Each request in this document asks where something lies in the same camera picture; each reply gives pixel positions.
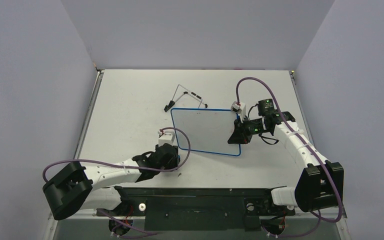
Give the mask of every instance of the white plastic part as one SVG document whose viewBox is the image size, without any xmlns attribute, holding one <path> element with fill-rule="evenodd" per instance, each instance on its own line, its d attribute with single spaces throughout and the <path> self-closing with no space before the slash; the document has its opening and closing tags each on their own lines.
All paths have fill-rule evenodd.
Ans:
<svg viewBox="0 0 384 240">
<path fill-rule="evenodd" d="M 162 146 L 164 144 L 169 144 L 173 146 L 173 142 L 175 141 L 175 132 L 174 131 L 165 131 L 164 134 L 160 135 L 158 138 L 158 146 Z"/>
<path fill-rule="evenodd" d="M 307 146 L 309 146 L 313 151 L 315 151 L 322 161 L 327 160 L 325 156 L 317 152 L 314 146 L 303 134 L 303 130 L 298 127 L 298 124 L 296 122 L 287 121 L 287 123 L 292 127 L 294 131 L 291 131 L 286 126 L 286 124 L 282 122 L 281 124 L 275 126 L 273 135 L 279 140 L 279 142 L 283 144 L 283 146 L 292 156 L 295 163 L 300 168 L 307 168 L 308 164 L 312 164 L 314 166 L 320 165 L 317 159 L 310 152 L 310 150 L 307 149 Z M 306 144 L 304 144 L 296 136 L 296 134 L 299 134 L 305 140 Z"/>
<path fill-rule="evenodd" d="M 120 166 L 135 166 L 138 164 L 132 159 L 125 160 L 120 163 L 114 163 Z M 121 184 L 121 183 L 134 183 L 141 176 L 138 169 L 116 168 L 104 165 L 83 165 L 86 167 L 84 173 L 86 177 L 93 181 L 92 191 Z"/>
<path fill-rule="evenodd" d="M 295 187 L 285 186 L 271 190 L 273 203 L 278 206 L 298 207 L 295 199 Z"/>
<path fill-rule="evenodd" d="M 232 112 L 235 112 L 239 115 L 240 121 L 243 122 L 245 120 L 245 116 L 247 115 L 247 105 L 243 102 L 234 101 L 230 107 Z"/>
<path fill-rule="evenodd" d="M 144 212 L 147 209 L 147 205 L 145 203 L 139 204 L 139 211 Z"/>
<path fill-rule="evenodd" d="M 114 187 L 101 188 L 92 191 L 81 206 L 83 209 L 115 209 L 122 201 L 120 194 Z"/>
</svg>

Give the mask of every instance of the black bracket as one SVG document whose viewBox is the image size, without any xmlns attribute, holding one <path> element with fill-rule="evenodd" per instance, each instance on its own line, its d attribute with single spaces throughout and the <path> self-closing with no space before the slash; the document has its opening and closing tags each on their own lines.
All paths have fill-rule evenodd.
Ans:
<svg viewBox="0 0 384 240">
<path fill-rule="evenodd" d="M 342 201 L 344 191 L 344 168 L 339 162 L 325 164 Z M 295 188 L 295 199 L 303 212 L 338 206 L 335 193 L 325 171 L 320 165 L 304 168 Z"/>
<path fill-rule="evenodd" d="M 70 162 L 43 186 L 55 220 L 75 214 L 92 191 L 92 180 L 86 177 L 84 169 L 80 162 Z"/>
<path fill-rule="evenodd" d="M 174 105 L 175 105 L 175 101 L 170 100 L 170 102 L 167 105 L 165 105 L 164 112 L 167 112 L 168 110 L 170 110 Z"/>
</svg>

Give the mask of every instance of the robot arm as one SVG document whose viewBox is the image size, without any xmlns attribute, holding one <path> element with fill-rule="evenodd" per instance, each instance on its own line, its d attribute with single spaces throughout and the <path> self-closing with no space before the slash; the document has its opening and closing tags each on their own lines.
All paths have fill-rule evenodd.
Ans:
<svg viewBox="0 0 384 240">
<path fill-rule="evenodd" d="M 292 156 L 295 164 L 303 168 L 301 177 L 296 187 L 279 187 L 271 191 L 272 201 L 278 206 L 299 207 L 304 212 L 334 207 L 338 205 L 335 193 L 319 162 L 308 150 L 310 147 L 314 152 L 318 151 L 303 135 L 294 117 L 287 111 L 282 112 L 287 123 L 294 131 L 291 131 L 283 122 L 279 112 L 274 108 L 272 99 L 258 102 L 258 115 L 263 118 L 249 119 L 245 116 L 245 104 L 234 102 L 231 110 L 239 115 L 234 122 L 234 131 L 229 144 L 248 144 L 253 135 L 271 133 L 279 140 Z M 332 176 L 333 182 L 339 192 L 343 195 L 344 169 L 338 162 L 331 163 L 321 154 L 317 154 Z"/>
<path fill-rule="evenodd" d="M 178 147 L 173 146 L 175 134 L 166 131 L 158 139 L 155 152 L 145 152 L 123 162 L 106 165 L 72 161 L 52 177 L 43 192 L 55 220 L 63 220 L 81 209 L 113 210 L 122 203 L 113 185 L 137 183 L 152 179 L 158 171 L 135 169 L 174 169 L 179 165 Z"/>
</svg>

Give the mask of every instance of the blue frame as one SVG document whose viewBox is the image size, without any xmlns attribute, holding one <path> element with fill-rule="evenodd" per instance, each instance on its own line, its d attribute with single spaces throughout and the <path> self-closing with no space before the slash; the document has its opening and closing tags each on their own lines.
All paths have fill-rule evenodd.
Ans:
<svg viewBox="0 0 384 240">
<path fill-rule="evenodd" d="M 187 107 L 174 107 L 174 108 L 172 108 L 172 109 L 170 110 L 171 121 L 173 122 L 173 127 L 176 127 L 176 126 L 175 126 L 175 121 L 173 120 L 173 110 L 200 110 L 200 111 L 221 111 L 221 112 L 230 112 L 230 111 L 231 111 L 230 109 L 219 109 L 219 108 L 187 108 Z M 179 147 L 179 149 L 187 151 L 187 149 L 181 148 L 181 147 L 179 146 L 178 132 L 175 130 L 174 133 L 176 134 L 176 141 L 177 141 L 177 146 Z M 194 151 L 194 152 L 199 152 L 199 153 L 218 154 L 218 155 L 225 155 L 225 156 L 238 157 L 238 156 L 240 156 L 241 153 L 242 153 L 241 145 L 240 145 L 240 144 L 238 144 L 238 145 L 239 145 L 239 154 L 238 154 L 238 155 L 228 154 L 228 153 L 221 153 L 221 152 L 193 150 L 193 149 L 190 149 L 190 150 L 191 150 L 191 151 Z"/>
</svg>

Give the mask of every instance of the red wire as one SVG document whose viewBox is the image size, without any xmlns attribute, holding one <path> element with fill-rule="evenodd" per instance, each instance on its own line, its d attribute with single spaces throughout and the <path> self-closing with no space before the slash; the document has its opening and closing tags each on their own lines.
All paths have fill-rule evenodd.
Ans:
<svg viewBox="0 0 384 240">
<path fill-rule="evenodd" d="M 282 218 L 282 221 L 280 221 L 279 225 L 282 224 L 285 221 L 286 216 Z"/>
<path fill-rule="evenodd" d="M 130 212 L 127 214 L 127 216 L 124 219 L 124 222 L 128 225 L 130 225 L 130 224 L 127 222 L 127 218 L 130 217 L 130 215 L 132 215 L 132 213 L 133 213 L 133 205 L 130 205 Z"/>
</svg>

